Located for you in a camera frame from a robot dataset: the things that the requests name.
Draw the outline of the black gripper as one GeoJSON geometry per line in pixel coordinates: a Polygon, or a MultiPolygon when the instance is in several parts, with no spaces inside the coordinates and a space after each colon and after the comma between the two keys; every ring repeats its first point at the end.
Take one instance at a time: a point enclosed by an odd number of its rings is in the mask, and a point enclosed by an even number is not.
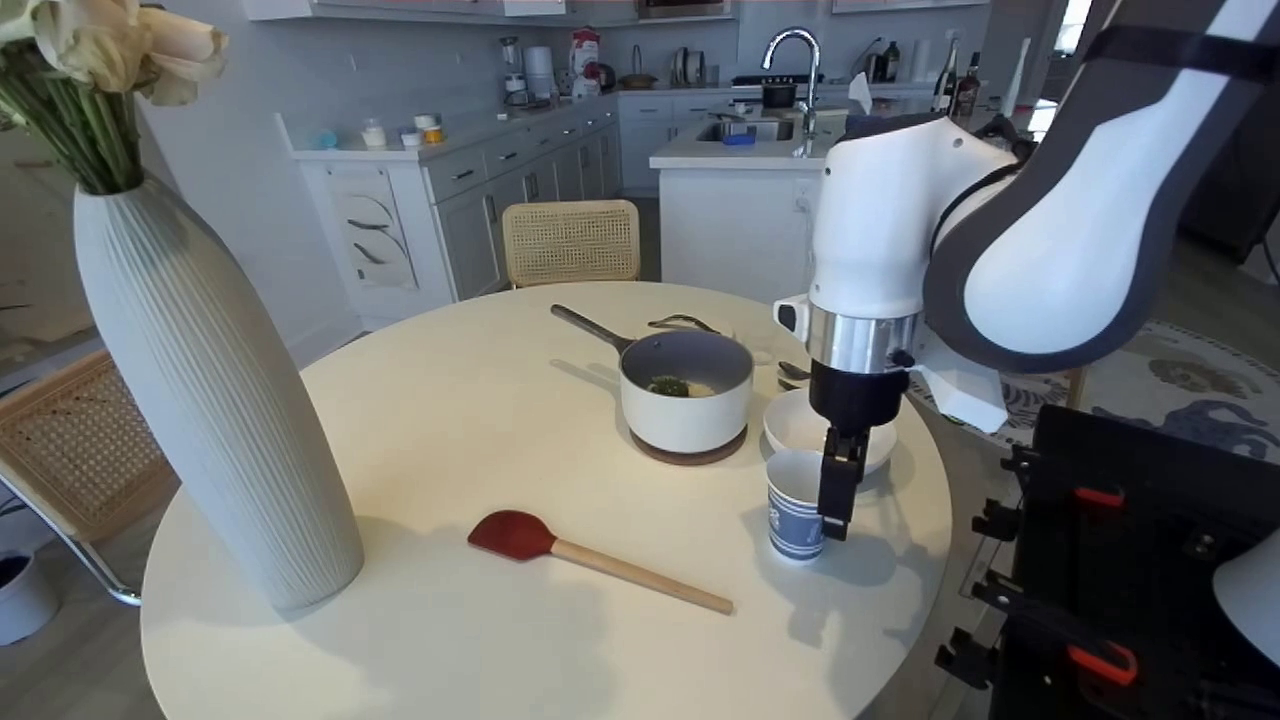
{"type": "Polygon", "coordinates": [[[810,367],[809,402],[830,425],[821,454],[821,520],[827,541],[852,526],[865,479],[867,426],[887,425],[907,392],[905,370],[861,377],[827,362],[810,367]]]}

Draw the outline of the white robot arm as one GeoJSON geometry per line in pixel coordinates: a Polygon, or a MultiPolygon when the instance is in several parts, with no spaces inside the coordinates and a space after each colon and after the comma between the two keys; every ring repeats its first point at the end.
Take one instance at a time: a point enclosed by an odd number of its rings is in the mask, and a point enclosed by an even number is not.
{"type": "Polygon", "coordinates": [[[827,419],[821,526],[841,541],[867,433],[918,382],[997,433],[1012,370],[1117,351],[1153,311],[1177,219],[1275,81],[1280,0],[1117,0],[1045,140],[1017,157],[944,112],[822,153],[797,335],[827,419]]]}

